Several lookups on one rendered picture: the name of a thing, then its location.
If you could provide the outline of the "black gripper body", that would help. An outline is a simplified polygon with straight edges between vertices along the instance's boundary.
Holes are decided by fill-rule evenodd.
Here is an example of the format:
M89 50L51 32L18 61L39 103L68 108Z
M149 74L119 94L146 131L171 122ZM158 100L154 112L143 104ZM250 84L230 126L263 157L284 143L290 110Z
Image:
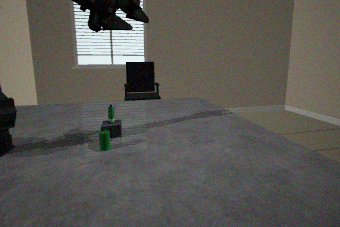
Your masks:
M108 24L108 18L120 9L124 13L131 14L138 10L141 0L81 0L80 10L90 10L88 27L99 32Z

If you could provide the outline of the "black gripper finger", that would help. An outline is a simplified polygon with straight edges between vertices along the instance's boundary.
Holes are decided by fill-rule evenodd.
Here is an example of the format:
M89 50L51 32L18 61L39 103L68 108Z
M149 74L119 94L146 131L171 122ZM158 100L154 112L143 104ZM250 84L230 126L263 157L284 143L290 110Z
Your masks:
M131 14L126 13L126 18L144 23L149 23L149 18L144 13L141 7L139 7L138 10L132 12Z
M102 30L133 30L133 27L114 13L109 16L108 24Z

